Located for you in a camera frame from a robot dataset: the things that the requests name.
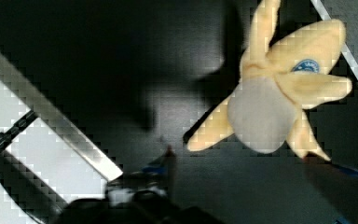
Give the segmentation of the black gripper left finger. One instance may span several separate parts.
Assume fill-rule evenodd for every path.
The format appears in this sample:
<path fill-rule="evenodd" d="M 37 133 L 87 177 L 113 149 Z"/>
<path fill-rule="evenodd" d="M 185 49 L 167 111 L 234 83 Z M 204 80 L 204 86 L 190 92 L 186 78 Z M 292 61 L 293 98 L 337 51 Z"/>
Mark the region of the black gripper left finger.
<path fill-rule="evenodd" d="M 224 224 L 197 206 L 181 208 L 172 202 L 175 164 L 167 147 L 141 171 L 108 182 L 103 198 L 67 205 L 52 224 Z"/>

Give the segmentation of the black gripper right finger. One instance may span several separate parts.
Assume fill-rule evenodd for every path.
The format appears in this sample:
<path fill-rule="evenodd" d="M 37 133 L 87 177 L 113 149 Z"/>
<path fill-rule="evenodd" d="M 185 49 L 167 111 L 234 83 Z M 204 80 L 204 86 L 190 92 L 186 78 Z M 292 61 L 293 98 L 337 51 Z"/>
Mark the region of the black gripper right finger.
<path fill-rule="evenodd" d="M 334 224 L 358 224 L 358 169 L 308 155 L 305 175 L 309 182 L 341 214 Z"/>

